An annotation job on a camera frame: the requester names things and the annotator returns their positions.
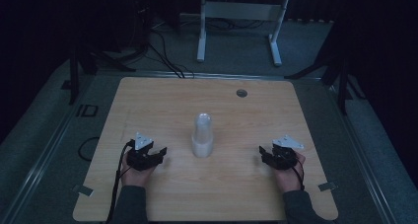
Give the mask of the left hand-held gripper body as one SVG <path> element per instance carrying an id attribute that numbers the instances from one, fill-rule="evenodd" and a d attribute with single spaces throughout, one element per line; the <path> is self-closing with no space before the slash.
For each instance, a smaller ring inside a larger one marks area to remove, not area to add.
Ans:
<path id="1" fill-rule="evenodd" d="M 154 140 L 137 132 L 133 142 L 132 149 L 128 152 L 127 164 L 137 170 L 144 171 L 152 167 L 157 167 L 159 161 L 156 160 L 156 155 L 150 155 L 146 152 L 146 146 Z"/>

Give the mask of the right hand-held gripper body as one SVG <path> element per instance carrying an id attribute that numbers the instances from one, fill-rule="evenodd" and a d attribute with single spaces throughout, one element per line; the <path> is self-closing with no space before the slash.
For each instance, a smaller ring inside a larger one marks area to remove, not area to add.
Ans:
<path id="1" fill-rule="evenodd" d="M 304 149 L 305 145 L 290 135 L 272 140 L 272 158 L 269 165 L 276 170 L 288 170 L 296 166 L 298 158 L 296 149 Z"/>

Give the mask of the person's left hand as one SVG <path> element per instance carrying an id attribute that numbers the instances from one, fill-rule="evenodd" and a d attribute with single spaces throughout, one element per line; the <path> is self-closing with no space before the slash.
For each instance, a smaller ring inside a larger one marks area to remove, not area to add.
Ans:
<path id="1" fill-rule="evenodd" d="M 137 171 L 132 169 L 127 164 L 128 154 L 125 154 L 122 159 L 122 168 L 121 168 L 121 183 L 124 186 L 135 186 L 135 187 L 145 187 L 149 181 L 151 175 L 155 171 L 155 167 L 144 171 Z"/>

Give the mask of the person's right hand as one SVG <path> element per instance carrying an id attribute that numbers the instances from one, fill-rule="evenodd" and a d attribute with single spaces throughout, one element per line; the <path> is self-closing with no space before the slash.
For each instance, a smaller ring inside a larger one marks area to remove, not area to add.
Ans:
<path id="1" fill-rule="evenodd" d="M 296 153 L 296 156 L 298 162 L 295 167 L 288 170 L 273 171 L 276 184 L 282 193 L 303 189 L 305 176 L 303 165 L 306 158 L 300 153 Z"/>

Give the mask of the black tripod stand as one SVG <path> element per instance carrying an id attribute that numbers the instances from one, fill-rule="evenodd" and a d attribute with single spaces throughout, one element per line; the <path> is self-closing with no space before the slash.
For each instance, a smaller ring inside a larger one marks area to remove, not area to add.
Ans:
<path id="1" fill-rule="evenodd" d="M 349 79 L 349 62 L 347 57 L 343 56 L 341 53 L 334 53 L 329 56 L 325 56 L 323 59 L 316 60 L 311 66 L 297 73 L 285 76 L 285 79 L 298 80 L 324 66 L 326 66 L 326 70 L 320 77 L 319 81 L 324 86 L 330 88 L 335 81 L 338 80 L 337 105 L 342 114 L 346 115 L 347 111 L 345 101 L 349 96 L 347 87 L 350 86 L 358 98 L 363 99 L 363 96 Z"/>
<path id="2" fill-rule="evenodd" d="M 123 65 L 92 45 L 85 43 L 73 45 L 69 53 L 70 79 L 66 80 L 62 85 L 62 89 L 70 92 L 70 105 L 76 102 L 80 92 L 79 68 L 82 68 L 88 75 L 95 75 L 98 72 L 99 67 L 94 61 L 95 56 L 122 72 L 134 72 L 133 68 Z"/>

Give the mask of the dark equipment rack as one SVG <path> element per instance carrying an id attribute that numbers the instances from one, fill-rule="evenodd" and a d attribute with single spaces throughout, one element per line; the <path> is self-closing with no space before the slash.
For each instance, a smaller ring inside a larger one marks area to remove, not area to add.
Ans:
<path id="1" fill-rule="evenodd" d="M 119 49 L 148 43 L 152 22 L 151 0 L 108 0 L 110 18 Z"/>

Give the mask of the white metal stand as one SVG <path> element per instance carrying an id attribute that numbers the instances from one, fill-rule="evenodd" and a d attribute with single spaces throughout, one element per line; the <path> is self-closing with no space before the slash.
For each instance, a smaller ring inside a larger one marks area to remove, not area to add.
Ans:
<path id="1" fill-rule="evenodd" d="M 277 39 L 284 21 L 289 0 L 280 4 L 254 4 L 200 0 L 200 34 L 197 45 L 196 60 L 203 62 L 206 51 L 206 20 L 221 18 L 231 20 L 251 20 L 274 22 L 275 29 L 268 36 L 270 52 L 275 66 L 282 65 Z"/>

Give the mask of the metal floor rail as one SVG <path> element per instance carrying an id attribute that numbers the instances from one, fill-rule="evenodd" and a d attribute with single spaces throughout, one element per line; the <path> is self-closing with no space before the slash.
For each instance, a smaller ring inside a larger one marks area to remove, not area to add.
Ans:
<path id="1" fill-rule="evenodd" d="M 263 80 L 263 81 L 288 81 L 288 80 L 305 80 L 320 81 L 320 77 L 302 77 L 300 79 L 287 79 L 284 76 L 265 76 L 265 75 L 237 75 L 237 74 L 212 74 L 212 73 L 183 73 L 176 75 L 173 72 L 165 71 L 100 71 L 99 76 L 114 77 L 142 77 L 142 78 L 177 78 L 177 79 L 229 79 L 229 80 Z"/>

